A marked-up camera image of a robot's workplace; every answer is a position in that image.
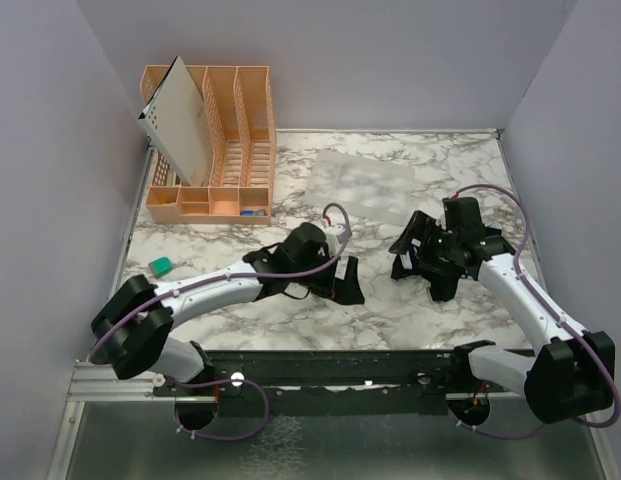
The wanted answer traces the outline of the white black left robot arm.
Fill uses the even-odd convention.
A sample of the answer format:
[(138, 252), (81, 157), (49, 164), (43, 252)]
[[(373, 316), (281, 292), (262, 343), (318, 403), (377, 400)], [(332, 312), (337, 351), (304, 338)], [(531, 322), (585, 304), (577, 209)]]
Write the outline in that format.
[(120, 380), (149, 371), (200, 394), (210, 385), (211, 361), (197, 342), (175, 340), (171, 331), (228, 306), (283, 295), (292, 283), (338, 305), (363, 304), (357, 258), (349, 257), (345, 272), (338, 272), (349, 237), (344, 226), (303, 222), (283, 241), (213, 273), (164, 283), (131, 277), (92, 321), (89, 359), (110, 365)]

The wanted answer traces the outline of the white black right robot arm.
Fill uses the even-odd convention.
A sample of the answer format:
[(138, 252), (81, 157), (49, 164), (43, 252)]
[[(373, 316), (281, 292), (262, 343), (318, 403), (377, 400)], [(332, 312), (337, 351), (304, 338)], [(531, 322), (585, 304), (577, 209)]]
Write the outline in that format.
[(484, 224), (473, 197), (447, 198), (444, 219), (415, 211), (389, 251), (391, 276), (419, 276), (435, 302), (452, 300), (470, 278), (488, 289), (518, 324), (534, 354), (525, 357), (490, 341), (458, 346), (449, 367), (451, 383), (471, 391), (495, 383), (522, 396), (545, 424), (617, 410), (615, 345), (566, 314), (531, 278), (502, 232)]

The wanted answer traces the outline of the black white boxer briefs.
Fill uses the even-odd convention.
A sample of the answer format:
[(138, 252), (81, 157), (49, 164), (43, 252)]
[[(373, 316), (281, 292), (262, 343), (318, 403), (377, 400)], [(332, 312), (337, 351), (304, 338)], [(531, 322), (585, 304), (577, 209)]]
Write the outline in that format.
[(389, 248), (394, 255), (390, 278), (398, 281), (410, 276), (421, 277), (429, 282), (429, 295), (434, 302), (452, 300), (458, 282), (466, 278), (464, 269), (454, 263), (431, 255), (422, 248), (417, 239), (398, 239)]

